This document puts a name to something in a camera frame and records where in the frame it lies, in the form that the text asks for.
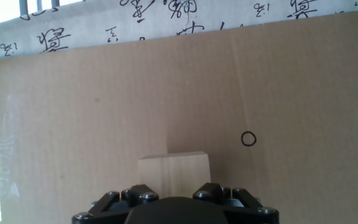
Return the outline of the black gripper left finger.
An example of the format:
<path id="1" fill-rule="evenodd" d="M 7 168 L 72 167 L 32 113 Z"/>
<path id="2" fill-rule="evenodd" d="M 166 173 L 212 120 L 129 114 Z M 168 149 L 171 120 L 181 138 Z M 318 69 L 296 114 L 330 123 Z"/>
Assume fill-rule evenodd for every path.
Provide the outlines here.
<path id="1" fill-rule="evenodd" d="M 133 185 L 120 192 L 109 191 L 93 202 L 87 212 L 72 216 L 72 224 L 124 224 L 133 209 L 159 199 L 158 193 L 145 184 Z"/>

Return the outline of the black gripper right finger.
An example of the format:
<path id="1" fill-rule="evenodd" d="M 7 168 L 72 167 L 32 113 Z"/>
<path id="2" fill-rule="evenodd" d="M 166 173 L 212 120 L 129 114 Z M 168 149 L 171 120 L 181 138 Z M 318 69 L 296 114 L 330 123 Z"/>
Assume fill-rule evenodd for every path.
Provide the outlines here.
<path id="1" fill-rule="evenodd" d="M 279 224 L 280 212 L 262 205 L 242 187 L 222 187 L 217 183 L 205 183 L 192 195 L 193 200 L 205 202 L 216 209 L 214 215 L 225 223 Z"/>

